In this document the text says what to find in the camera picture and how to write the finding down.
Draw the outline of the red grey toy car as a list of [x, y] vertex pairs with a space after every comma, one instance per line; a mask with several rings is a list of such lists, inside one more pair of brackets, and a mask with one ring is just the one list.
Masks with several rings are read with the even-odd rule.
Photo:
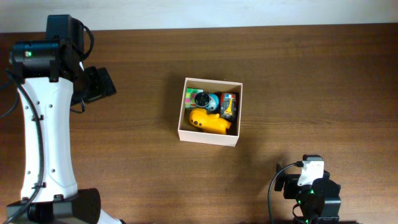
[[230, 122], [236, 120], [237, 96], [233, 93], [222, 93], [220, 103], [220, 116]]

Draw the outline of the colourful puzzle cube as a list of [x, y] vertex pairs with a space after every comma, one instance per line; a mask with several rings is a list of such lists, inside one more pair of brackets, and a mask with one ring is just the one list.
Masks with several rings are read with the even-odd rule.
[[195, 97], [198, 93], [203, 92], [202, 89], [196, 88], [187, 88], [185, 92], [185, 101], [184, 105], [186, 109], [196, 108], [197, 105], [195, 104]]

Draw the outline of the blue toy ball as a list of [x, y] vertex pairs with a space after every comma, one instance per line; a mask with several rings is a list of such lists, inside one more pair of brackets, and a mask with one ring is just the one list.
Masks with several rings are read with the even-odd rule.
[[219, 108], [219, 105], [220, 105], [220, 99], [214, 93], [209, 93], [208, 96], [209, 96], [210, 100], [209, 100], [209, 104], [206, 106], [205, 109], [210, 112], [217, 111]]

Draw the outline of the yellow toy dog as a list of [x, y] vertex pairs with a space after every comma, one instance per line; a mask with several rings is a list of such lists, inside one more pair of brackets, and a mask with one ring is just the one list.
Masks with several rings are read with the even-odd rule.
[[226, 134], [232, 122], [222, 118], [219, 113], [208, 114], [206, 109], [195, 108], [190, 112], [189, 122], [205, 133]]

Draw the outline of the white cardboard box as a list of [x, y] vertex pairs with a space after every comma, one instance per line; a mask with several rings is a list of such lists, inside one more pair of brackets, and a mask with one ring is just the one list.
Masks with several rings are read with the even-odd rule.
[[[232, 122], [231, 127], [227, 130], [226, 134], [211, 134], [205, 133], [200, 128], [194, 127], [189, 122], [190, 112], [194, 109], [186, 109], [184, 105], [185, 101], [185, 92], [187, 88], [196, 88], [202, 89], [203, 92], [209, 94], [214, 93], [218, 96], [221, 103], [221, 94], [222, 93], [233, 93], [237, 96], [237, 115], [236, 120]], [[233, 146], [235, 147], [240, 132], [240, 121], [241, 121], [241, 105], [242, 105], [242, 93], [243, 93], [243, 84], [237, 82], [226, 82], [226, 81], [218, 81], [218, 80], [205, 80], [199, 78], [186, 78], [180, 116], [178, 122], [178, 135], [181, 141], [189, 141], [189, 142], [199, 142], [206, 144], [216, 144], [222, 146]], [[217, 111], [210, 112], [207, 110], [208, 114], [220, 114], [220, 105]]]

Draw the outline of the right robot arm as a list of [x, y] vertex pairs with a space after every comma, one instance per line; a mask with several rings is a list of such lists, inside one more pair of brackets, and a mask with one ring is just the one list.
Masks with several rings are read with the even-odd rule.
[[323, 176], [315, 179], [311, 185], [299, 186], [299, 175], [286, 174], [287, 167], [276, 165], [274, 190], [282, 191], [285, 199], [295, 200], [293, 208], [301, 210], [302, 215], [295, 214], [292, 223], [338, 223], [341, 185], [330, 180], [330, 173], [324, 171]]

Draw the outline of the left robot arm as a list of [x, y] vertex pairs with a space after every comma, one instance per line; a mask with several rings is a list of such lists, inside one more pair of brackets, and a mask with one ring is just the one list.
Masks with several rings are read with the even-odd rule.
[[105, 68], [83, 67], [91, 31], [68, 14], [47, 18], [45, 39], [13, 46], [9, 79], [17, 87], [25, 131], [25, 174], [8, 223], [117, 223], [97, 189], [79, 189], [72, 166], [70, 114], [74, 106], [114, 95]]

